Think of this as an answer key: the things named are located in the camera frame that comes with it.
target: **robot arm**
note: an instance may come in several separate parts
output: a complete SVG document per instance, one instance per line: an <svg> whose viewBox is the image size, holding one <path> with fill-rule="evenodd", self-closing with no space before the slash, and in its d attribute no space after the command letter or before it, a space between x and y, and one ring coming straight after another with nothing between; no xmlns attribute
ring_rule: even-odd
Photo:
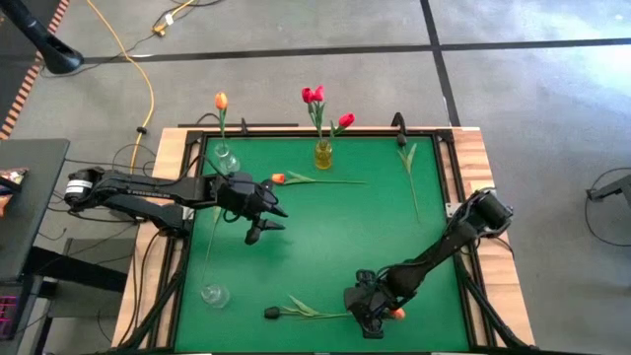
<svg viewBox="0 0 631 355"><path fill-rule="evenodd" d="M457 210L441 238L420 255L377 273L357 271L357 284L344 291L344 305L361 326L364 337L384 337L383 318L410 301L430 271L469 242L499 237L512 216L511 208L490 190L476 191Z"/></svg>
<svg viewBox="0 0 631 355"><path fill-rule="evenodd" d="M260 218L263 212L287 217L278 205L278 199L271 191L272 187L269 180L253 182L247 173L180 177L171 180L94 167L69 176L64 200L73 213L105 206L132 218L148 219L163 234L180 238L185 238L190 233L185 225L182 206L191 209L219 206L236 216L229 222L234 222L239 217L252 222L245 238L245 242L252 245L260 238L260 232L284 229L282 225ZM159 205L142 197L164 198L172 200L174 204Z"/></svg>

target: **gray concrete floor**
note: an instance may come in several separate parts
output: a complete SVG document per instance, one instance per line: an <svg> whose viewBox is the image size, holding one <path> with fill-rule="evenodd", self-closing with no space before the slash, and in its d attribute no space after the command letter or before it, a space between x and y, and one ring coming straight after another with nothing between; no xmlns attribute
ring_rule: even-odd
<svg viewBox="0 0 631 355"><path fill-rule="evenodd" d="M128 46L173 5L95 3ZM622 0L431 0L431 6L442 43L631 37L631 5ZM58 34L87 57L118 53L84 1L71 3ZM226 0L196 9L135 53L427 44L428 38L417 0ZM584 190L593 180L607 169L631 166L630 51L603 46L444 54L460 121L482 127L496 184L516 208L510 238L532 330L544 349L627 354L631 348L631 249L594 240L583 219ZM243 116L307 125L299 91L324 84L333 116L353 110L358 124L386 125L401 111L409 124L449 124L429 52L143 67L156 90L156 113L144 141L152 149L163 127L194 122L212 110L219 90L230 97L228 119L234 121ZM12 137L66 137L72 141L68 157L108 162L133 141L147 107L145 84L128 64L38 78ZM77 168L68 164L64 174ZM62 178L59 189L64 183ZM631 243L623 201L612 198L592 211L604 236ZM42 231L54 235L63 227L72 238L100 238L120 228L48 213ZM46 246L61 248L63 242ZM57 354L107 348L94 317L56 321L51 334L46 350Z"/></svg>

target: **glass jar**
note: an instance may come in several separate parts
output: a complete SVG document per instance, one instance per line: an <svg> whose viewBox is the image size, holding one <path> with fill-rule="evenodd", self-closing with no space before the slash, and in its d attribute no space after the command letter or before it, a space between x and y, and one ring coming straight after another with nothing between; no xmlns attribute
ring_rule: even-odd
<svg viewBox="0 0 631 355"><path fill-rule="evenodd" d="M333 164L333 146L331 142L322 139L315 143L314 149L315 166L318 169L326 170Z"/></svg>
<svg viewBox="0 0 631 355"><path fill-rule="evenodd" d="M213 308L222 309L230 301L230 292L224 285L207 285L201 289L201 298Z"/></svg>
<svg viewBox="0 0 631 355"><path fill-rule="evenodd" d="M230 147L223 142L215 146L215 156L219 162L219 170L223 174L238 172L241 168L239 159L230 150Z"/></svg>

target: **green mat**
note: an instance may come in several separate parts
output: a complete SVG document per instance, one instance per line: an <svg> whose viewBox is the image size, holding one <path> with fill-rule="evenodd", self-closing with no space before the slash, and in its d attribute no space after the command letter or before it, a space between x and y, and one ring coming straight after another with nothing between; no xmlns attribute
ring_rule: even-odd
<svg viewBox="0 0 631 355"><path fill-rule="evenodd" d="M209 142L212 156L215 142ZM289 218L268 215L285 231L264 232L249 247L249 222L220 220L212 241L205 280L204 259L213 211L197 213L175 350L179 352L354 352L461 351L467 349L454 264L443 263L405 306L403 321L387 321L385 338L362 337L352 319L269 320L263 310L292 306L288 294L321 312L343 313L343 291L360 268L377 270L402 262L436 241L445 210L430 138L417 143L413 174L421 223L415 218L407 174L394 138L339 138L333 141L333 168L313 162L313 138L232 139L242 171L262 181L293 171L311 178L364 180L367 184L276 186ZM204 172L212 173L206 166ZM226 308L213 309L200 290L225 285Z"/></svg>

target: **yellow cable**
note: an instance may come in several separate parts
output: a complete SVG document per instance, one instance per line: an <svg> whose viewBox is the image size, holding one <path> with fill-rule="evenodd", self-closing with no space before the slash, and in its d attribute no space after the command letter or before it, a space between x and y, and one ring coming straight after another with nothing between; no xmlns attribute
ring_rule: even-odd
<svg viewBox="0 0 631 355"><path fill-rule="evenodd" d="M175 9L172 13L171 16L175 16L175 14L177 14L179 12L179 10L185 8L186 6L190 5L191 2L193 2L195 0L188 0L185 3L181 4L180 7L178 7L177 9Z"/></svg>
<svg viewBox="0 0 631 355"><path fill-rule="evenodd" d="M149 105L149 112L147 112L147 118L145 118L145 121L142 123L142 127L145 128L147 124L149 124L149 121L151 121L151 117L154 114L154 88L152 88L151 86L149 77L147 77L147 73L145 73L145 71L142 70L140 65L138 65L138 63L136 63L133 59L131 59L131 57L129 57L129 55L127 55L127 51L125 50L124 45L122 45L122 43L120 42L120 38L118 38L118 35L114 31L114 29L111 27L109 22L105 19L103 14L101 14L101 11L97 9L97 7L95 6L95 4L92 3L92 1L90 0L86 0L86 1L88 2L88 5L90 5L92 10L94 10L97 13L101 21L103 21L103 23L107 26L107 29L109 30L111 35L114 36L114 39L116 39L116 43L118 43L118 46L120 47L120 51L122 51L122 53L125 55L125 59L127 59L127 61L133 64L138 69L138 71L140 71L140 74L142 74L142 77L145 78L145 82L147 83L147 87L149 88L149 96L151 98L151 104ZM134 145L134 151L131 154L131 165L129 168L131 174L134 173L133 167L136 165L136 155L138 154L138 144L140 144L141 139L142 139L142 133L138 133L138 137L136 137L136 144Z"/></svg>

